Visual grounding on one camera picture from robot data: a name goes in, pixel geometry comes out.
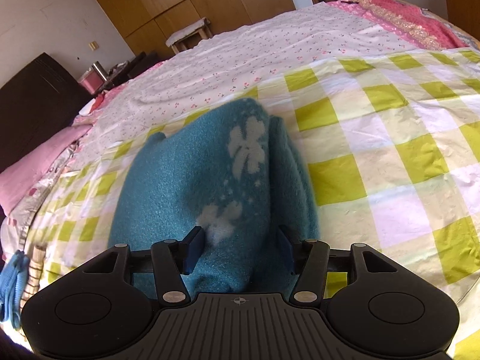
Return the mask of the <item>teal knit sweater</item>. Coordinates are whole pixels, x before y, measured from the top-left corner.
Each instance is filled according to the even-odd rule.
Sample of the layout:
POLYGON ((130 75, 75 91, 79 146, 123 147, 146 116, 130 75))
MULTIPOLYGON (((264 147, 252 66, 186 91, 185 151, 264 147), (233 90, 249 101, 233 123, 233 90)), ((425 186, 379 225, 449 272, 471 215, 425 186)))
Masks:
POLYGON ((304 161, 284 120, 253 99, 208 111, 171 136, 151 135, 120 192, 109 242, 147 250, 206 234, 190 295, 288 294, 295 278, 278 249, 286 226, 294 242, 320 235, 317 205, 304 161))

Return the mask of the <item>brown plaid folded cloth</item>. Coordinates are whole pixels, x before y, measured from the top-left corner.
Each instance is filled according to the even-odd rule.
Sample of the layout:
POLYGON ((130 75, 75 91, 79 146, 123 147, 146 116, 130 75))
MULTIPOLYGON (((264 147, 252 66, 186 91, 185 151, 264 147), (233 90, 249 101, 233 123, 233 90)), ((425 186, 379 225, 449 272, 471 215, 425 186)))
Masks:
POLYGON ((19 308, 22 310, 25 303, 40 289, 40 280, 46 258, 47 247, 43 244, 35 245, 32 249, 32 258, 28 265, 28 279, 20 299, 19 308))

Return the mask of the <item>checkered floral bed sheet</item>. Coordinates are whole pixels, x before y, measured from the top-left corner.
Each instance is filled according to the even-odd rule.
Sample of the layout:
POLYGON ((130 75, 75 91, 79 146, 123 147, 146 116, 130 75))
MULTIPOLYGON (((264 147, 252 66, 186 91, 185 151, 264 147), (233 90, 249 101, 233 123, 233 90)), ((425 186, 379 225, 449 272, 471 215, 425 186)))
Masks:
POLYGON ((448 293, 456 359, 479 357, 479 44, 419 46, 373 0, 319 3, 222 33, 109 92, 91 130, 1 224, 4 258, 46 243, 47 285, 107 245, 128 166, 241 97, 304 156, 320 235, 364 242, 448 293))

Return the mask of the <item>light blue knit garment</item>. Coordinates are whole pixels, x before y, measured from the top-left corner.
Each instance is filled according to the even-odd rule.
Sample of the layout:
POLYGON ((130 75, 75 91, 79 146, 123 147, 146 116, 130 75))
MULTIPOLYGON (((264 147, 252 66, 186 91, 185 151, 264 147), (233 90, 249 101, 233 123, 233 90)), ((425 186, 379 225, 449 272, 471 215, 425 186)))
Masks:
POLYGON ((30 259, 23 251, 16 250, 1 270, 1 321, 10 322, 20 329, 20 300, 29 278, 30 259))

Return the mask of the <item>pink pillow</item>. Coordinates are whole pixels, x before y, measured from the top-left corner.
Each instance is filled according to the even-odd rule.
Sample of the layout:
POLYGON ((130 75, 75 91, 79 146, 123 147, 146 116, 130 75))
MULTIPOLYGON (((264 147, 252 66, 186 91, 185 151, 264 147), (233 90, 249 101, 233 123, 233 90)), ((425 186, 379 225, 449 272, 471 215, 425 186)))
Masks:
POLYGON ((93 125, 66 127, 1 173, 1 208, 9 215, 32 186, 47 173, 61 153, 93 125))

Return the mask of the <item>dark bedside table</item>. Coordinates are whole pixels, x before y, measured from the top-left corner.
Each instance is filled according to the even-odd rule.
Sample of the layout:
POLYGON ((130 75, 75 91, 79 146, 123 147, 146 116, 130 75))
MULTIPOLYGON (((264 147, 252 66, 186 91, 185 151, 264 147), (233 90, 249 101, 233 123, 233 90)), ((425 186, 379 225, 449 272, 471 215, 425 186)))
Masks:
POLYGON ((115 67, 112 70, 112 74, 109 76, 108 80, 102 85, 100 89, 110 90, 117 86, 120 86, 128 80, 131 80, 143 74, 143 72, 154 67, 160 61, 161 58, 156 51, 152 51, 148 54, 142 51, 132 60, 115 67))

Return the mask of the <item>pink storage box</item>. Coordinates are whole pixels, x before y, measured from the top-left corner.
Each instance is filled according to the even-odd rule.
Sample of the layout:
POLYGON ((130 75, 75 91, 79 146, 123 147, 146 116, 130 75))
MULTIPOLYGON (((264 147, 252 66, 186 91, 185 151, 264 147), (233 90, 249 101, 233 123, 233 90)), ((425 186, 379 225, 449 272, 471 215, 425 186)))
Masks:
POLYGON ((103 85, 103 78, 92 69, 86 71, 77 82, 84 87, 90 94, 94 94, 103 85))

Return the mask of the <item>dark wooden headboard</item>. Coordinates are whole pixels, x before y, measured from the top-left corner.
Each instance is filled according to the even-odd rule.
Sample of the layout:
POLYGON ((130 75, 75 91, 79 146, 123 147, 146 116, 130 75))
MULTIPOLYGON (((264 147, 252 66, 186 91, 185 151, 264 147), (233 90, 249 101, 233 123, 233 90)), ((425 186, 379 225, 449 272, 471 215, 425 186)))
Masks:
POLYGON ((60 63, 47 53, 38 55, 1 87, 1 170, 71 125, 90 100, 60 63))

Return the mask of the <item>steel thermos cup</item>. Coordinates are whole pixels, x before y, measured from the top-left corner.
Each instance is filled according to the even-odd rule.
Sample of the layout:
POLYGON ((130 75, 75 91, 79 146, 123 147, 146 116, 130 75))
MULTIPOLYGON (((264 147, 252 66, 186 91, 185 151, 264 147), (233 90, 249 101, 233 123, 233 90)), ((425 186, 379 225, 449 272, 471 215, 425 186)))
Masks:
POLYGON ((101 77, 101 79, 106 82, 108 80, 108 73, 107 71, 104 69, 103 65, 99 62, 99 61, 95 61, 92 66, 91 66, 92 69, 95 70, 95 72, 97 72, 97 74, 101 77))

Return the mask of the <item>small wooden stool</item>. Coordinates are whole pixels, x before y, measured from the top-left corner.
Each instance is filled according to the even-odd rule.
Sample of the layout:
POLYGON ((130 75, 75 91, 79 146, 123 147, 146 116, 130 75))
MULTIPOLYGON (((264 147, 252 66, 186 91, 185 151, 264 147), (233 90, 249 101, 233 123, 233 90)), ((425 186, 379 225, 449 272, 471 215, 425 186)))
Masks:
POLYGON ((195 36, 200 36, 202 40, 207 40, 213 37, 212 31, 209 28, 210 20, 203 17, 193 24, 184 27, 173 33, 165 42, 166 47, 170 48, 175 55, 187 50, 185 40, 195 36))

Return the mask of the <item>pink red blanket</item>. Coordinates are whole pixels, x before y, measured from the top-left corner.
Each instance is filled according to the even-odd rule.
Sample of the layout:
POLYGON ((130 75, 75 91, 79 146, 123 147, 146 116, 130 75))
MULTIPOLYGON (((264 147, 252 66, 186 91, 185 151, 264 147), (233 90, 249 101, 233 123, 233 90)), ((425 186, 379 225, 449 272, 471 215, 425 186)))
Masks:
POLYGON ((379 24, 421 49, 449 50, 477 45, 468 33, 428 9, 411 3, 400 0, 336 0, 328 4, 379 24))

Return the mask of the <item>wooden side desk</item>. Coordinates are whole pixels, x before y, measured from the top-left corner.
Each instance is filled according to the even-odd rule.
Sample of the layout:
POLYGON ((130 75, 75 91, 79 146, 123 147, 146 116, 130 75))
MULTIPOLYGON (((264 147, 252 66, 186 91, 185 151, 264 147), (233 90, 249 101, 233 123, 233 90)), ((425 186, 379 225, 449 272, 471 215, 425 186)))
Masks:
POLYGON ((448 20, 479 39, 479 0, 446 0, 448 20))

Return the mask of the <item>beige wall switch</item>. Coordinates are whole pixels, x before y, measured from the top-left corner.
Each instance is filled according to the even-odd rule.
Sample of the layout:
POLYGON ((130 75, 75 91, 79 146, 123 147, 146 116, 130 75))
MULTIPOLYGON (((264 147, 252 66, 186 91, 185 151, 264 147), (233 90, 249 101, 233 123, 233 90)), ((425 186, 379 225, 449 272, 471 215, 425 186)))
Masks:
POLYGON ((96 41, 92 41, 89 43, 89 48, 91 50, 97 50, 99 48, 98 43, 96 41))

